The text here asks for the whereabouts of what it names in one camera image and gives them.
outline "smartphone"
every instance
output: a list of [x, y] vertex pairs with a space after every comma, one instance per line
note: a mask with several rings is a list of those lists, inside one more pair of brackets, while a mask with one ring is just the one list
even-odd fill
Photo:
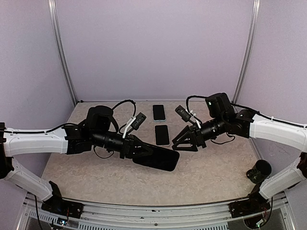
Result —
[[153, 119], [154, 121], [166, 121], [164, 105], [155, 104], [153, 105]]
[[150, 168], [173, 171], [176, 168], [180, 154], [177, 151], [165, 149], [159, 146], [146, 144], [151, 147], [153, 154], [150, 156], [133, 158], [135, 164], [140, 164]]
[[167, 146], [170, 144], [167, 125], [155, 126], [154, 136], [156, 145]]

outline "black cylindrical part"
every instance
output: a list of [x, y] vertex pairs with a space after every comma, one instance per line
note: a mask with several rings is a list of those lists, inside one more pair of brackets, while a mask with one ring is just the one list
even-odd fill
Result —
[[270, 163], [265, 160], [258, 160], [254, 167], [247, 171], [246, 176], [254, 184], [263, 182], [272, 172]]
[[215, 118], [201, 125], [201, 134], [205, 141], [215, 139], [218, 135], [225, 132], [225, 122], [220, 118]]
[[124, 145], [124, 139], [122, 135], [114, 132], [93, 133], [92, 142], [93, 145], [117, 152], [120, 152]]

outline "metal frame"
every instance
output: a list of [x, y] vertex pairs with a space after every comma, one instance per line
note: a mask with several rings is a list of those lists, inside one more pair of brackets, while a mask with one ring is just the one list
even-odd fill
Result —
[[[228, 204], [223, 201], [204, 205], [190, 206], [125, 206], [85, 202], [80, 219], [70, 218], [66, 228], [75, 230], [113, 229], [113, 230], [200, 230], [218, 229], [218, 226], [228, 226], [232, 220], [245, 219], [254, 215], [231, 218]], [[281, 209], [288, 230], [295, 230], [293, 216], [284, 193], [274, 196], [273, 209]], [[42, 222], [51, 223], [56, 219], [66, 218], [38, 209]], [[18, 221], [17, 230], [24, 230], [29, 218], [36, 218], [35, 201], [28, 194]]]
[[249, 141], [249, 143], [250, 143], [250, 145], [251, 145], [251, 148], [253, 149], [253, 151], [254, 151], [254, 153], [255, 153], [255, 155], [256, 155], [256, 158], [257, 158], [258, 160], [263, 159], [263, 157], [262, 157], [262, 155], [261, 155], [261, 153], [260, 153], [260, 151], [259, 151], [259, 149], [258, 149], [258, 147], [257, 147], [257, 144], [256, 144], [256, 142], [255, 142], [255, 139], [254, 139], [254, 138], [249, 138], [248, 141]]
[[71, 81], [71, 76], [70, 76], [69, 71], [68, 71], [67, 61], [66, 61], [65, 54], [64, 54], [64, 49], [63, 49], [62, 40], [61, 40], [61, 34], [60, 34], [60, 30], [59, 30], [59, 21], [58, 21], [58, 15], [57, 15], [56, 1], [55, 0], [48, 0], [48, 5], [49, 5], [49, 11], [50, 11], [50, 17], [51, 17], [53, 32], [54, 32], [56, 44], [57, 44], [57, 47], [58, 47], [59, 58], [61, 60], [61, 65], [62, 65], [62, 68], [63, 68], [65, 82], [66, 82], [67, 88], [69, 90], [71, 102], [72, 102], [73, 106], [75, 107], [76, 104], [78, 103], [78, 100], [77, 100], [77, 96], [76, 96], [76, 93], [75, 93], [75, 89], [74, 89], [72, 81]]
[[242, 64], [241, 71], [240, 71], [240, 77], [239, 77], [239, 80], [236, 86], [235, 95], [232, 100], [233, 103], [237, 103], [241, 90], [242, 90], [242, 86], [243, 86], [244, 78], [245, 78], [246, 71], [248, 68], [248, 62], [249, 62], [249, 58], [250, 58], [250, 54], [251, 54], [251, 50], [253, 46], [253, 41], [255, 37], [259, 8], [260, 8], [260, 0], [254, 0], [253, 12], [251, 16], [249, 33], [248, 33], [248, 43], [246, 45], [246, 50], [245, 50], [245, 54], [243, 58], [243, 64]]

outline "white bracket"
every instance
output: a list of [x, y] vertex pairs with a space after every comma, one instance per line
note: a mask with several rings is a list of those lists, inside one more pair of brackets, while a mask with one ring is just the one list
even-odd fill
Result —
[[126, 126], [125, 126], [125, 130], [124, 130], [124, 134], [123, 134], [123, 139], [125, 139], [128, 128], [132, 125], [132, 123], [135, 121], [136, 117], [132, 117], [130, 118], [130, 120], [127, 122]]
[[200, 122], [195, 118], [195, 117], [196, 117], [196, 113], [193, 113], [193, 110], [191, 110], [191, 111], [189, 112], [189, 114], [195, 119], [195, 122], [196, 122], [198, 128], [201, 128]]

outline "black cable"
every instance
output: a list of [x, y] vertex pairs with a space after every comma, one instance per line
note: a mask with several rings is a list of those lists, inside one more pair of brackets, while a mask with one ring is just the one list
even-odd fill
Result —
[[51, 229], [53, 229], [53, 219], [52, 219], [51, 225], [49, 224], [49, 226], [51, 227]]
[[[191, 98], [202, 98], [202, 99], [206, 99], [207, 97], [205, 97], [205, 96], [197, 96], [197, 95], [191, 95], [191, 96], [189, 96], [189, 97], [187, 97], [187, 99], [186, 99], [186, 107], [187, 107], [187, 111], [190, 113], [190, 109], [189, 109], [189, 100], [191, 99]], [[198, 120], [199, 121], [199, 123], [200, 124], [202, 124], [202, 121], [199, 119], [199, 118], [197, 118], [196, 116], [193, 116], [196, 120]]]
[[272, 198], [271, 198], [271, 210], [270, 210], [269, 217], [268, 217], [267, 220], [264, 222], [264, 224], [260, 225], [261, 228], [269, 222], [269, 219], [270, 219], [270, 217], [271, 217], [271, 215], [272, 215], [272, 211], [273, 211], [273, 196], [272, 196]]
[[188, 120], [192, 125], [197, 125], [196, 122], [191, 121], [191, 119]]
[[202, 99], [206, 99], [207, 97], [205, 97], [205, 96], [197, 96], [197, 95], [191, 95], [191, 96], [187, 97], [187, 99], [186, 99], [186, 106], [187, 106], [187, 111], [188, 111], [188, 112], [190, 112], [190, 109], [189, 109], [189, 100], [190, 100], [191, 98], [202, 98]]
[[50, 132], [53, 132], [54, 130], [58, 129], [58, 128], [61, 128], [63, 126], [66, 126], [66, 125], [72, 125], [72, 126], [76, 126], [76, 124], [74, 123], [64, 123], [62, 125], [59, 125], [55, 128], [52, 128], [52, 129], [49, 129], [47, 131], [37, 131], [37, 132], [32, 132], [32, 131], [28, 131], [28, 132], [23, 132], [23, 131], [7, 131], [7, 130], [1, 130], [1, 132], [4, 132], [4, 133], [11, 133], [11, 134], [43, 134], [43, 133], [50, 133]]
[[99, 156], [99, 155], [97, 154], [97, 152], [96, 152], [96, 150], [95, 150], [96, 147], [97, 147], [96, 145], [93, 147], [94, 153], [97, 155], [97, 157], [99, 157], [99, 158], [101, 158], [101, 159], [108, 159], [108, 158], [112, 157], [113, 154], [114, 154], [114, 151], [112, 151], [112, 154], [111, 154], [110, 156], [101, 157], [101, 156]]
[[[124, 104], [124, 103], [127, 103], [127, 102], [130, 102], [130, 103], [133, 104], [134, 111], [133, 111], [133, 115], [132, 115], [132, 116], [135, 116], [135, 114], [136, 114], [136, 103], [135, 103], [133, 100], [130, 100], [130, 99], [127, 99], [127, 100], [124, 100], [124, 101], [121, 101], [121, 102], [117, 103], [117, 104], [112, 108], [112, 110], [116, 109], [116, 108], [117, 108], [118, 106], [120, 106], [121, 104]], [[123, 135], [123, 133], [121, 132], [121, 129], [122, 129], [123, 127], [125, 127], [126, 124], [127, 124], [127, 123], [125, 123], [124, 125], [122, 125], [122, 127], [119, 128], [119, 131], [118, 131], [118, 132], [119, 132], [121, 135]], [[127, 134], [131, 133], [132, 131], [133, 131], [133, 128], [130, 129], [130, 130], [127, 132]]]
[[133, 111], [133, 115], [132, 116], [135, 116], [136, 114], [136, 105], [135, 105], [135, 102], [133, 100], [130, 100], [130, 99], [127, 99], [127, 100], [124, 100], [124, 101], [121, 101], [119, 103], [117, 103], [113, 108], [112, 110], [116, 109], [118, 106], [120, 106], [121, 104], [124, 104], [124, 103], [127, 103], [127, 102], [130, 102], [133, 104], [134, 106], [134, 111]]
[[231, 136], [231, 135], [229, 135], [228, 133], [226, 133], [226, 135], [227, 135], [229, 138], [232, 138], [232, 139], [231, 139], [231, 140], [228, 140], [228, 141], [225, 141], [225, 142], [222, 142], [222, 143], [215, 142], [215, 141], [213, 141], [212, 139], [210, 139], [210, 141], [211, 141], [212, 143], [214, 143], [214, 144], [217, 144], [217, 145], [223, 145], [223, 144], [232, 142], [232, 141], [234, 141], [234, 140], [236, 139], [235, 136]]
[[38, 214], [38, 208], [37, 208], [37, 197], [34, 195], [34, 198], [35, 198], [35, 208], [36, 208], [36, 216], [37, 216], [38, 225], [40, 229], [43, 230], [42, 224], [39, 220], [39, 214]]
[[287, 124], [287, 125], [291, 125], [291, 126], [295, 126], [295, 127], [299, 127], [299, 128], [304, 128], [303, 125], [299, 125], [299, 124], [295, 124], [295, 123], [292, 123], [292, 122], [283, 121], [283, 120], [279, 120], [279, 119], [275, 119], [275, 118], [272, 119], [271, 117], [263, 115], [259, 111], [254, 110], [252, 108], [249, 108], [247, 106], [243, 106], [243, 105], [239, 105], [239, 104], [235, 104], [235, 103], [231, 103], [231, 105], [239, 107], [239, 108], [242, 108], [242, 109], [247, 109], [247, 110], [249, 110], [251, 112], [254, 112], [255, 114], [257, 114], [259, 116], [262, 116], [262, 117], [264, 117], [266, 119], [269, 119], [269, 120], [272, 120], [272, 121], [280, 122], [280, 123], [283, 123], [283, 124]]
[[224, 118], [224, 113], [225, 113], [225, 111], [222, 111], [222, 113], [221, 113], [221, 119], [222, 119], [222, 121], [223, 121], [225, 124], [231, 126], [231, 124], [230, 124], [228, 121], [225, 120], [225, 118]]
[[[122, 125], [122, 127], [119, 128], [119, 131], [118, 131], [118, 132], [119, 132], [121, 135], [124, 134], [124, 133], [121, 132], [121, 129], [122, 129], [123, 127], [125, 127], [125, 126], [126, 126], [126, 124]], [[131, 128], [129, 131], [127, 131], [127, 134], [131, 133], [133, 130], [134, 130], [134, 129]]]
[[68, 222], [68, 220], [69, 220], [69, 218], [68, 218], [68, 214], [69, 214], [69, 208], [67, 208], [67, 215], [66, 215], [67, 222]]

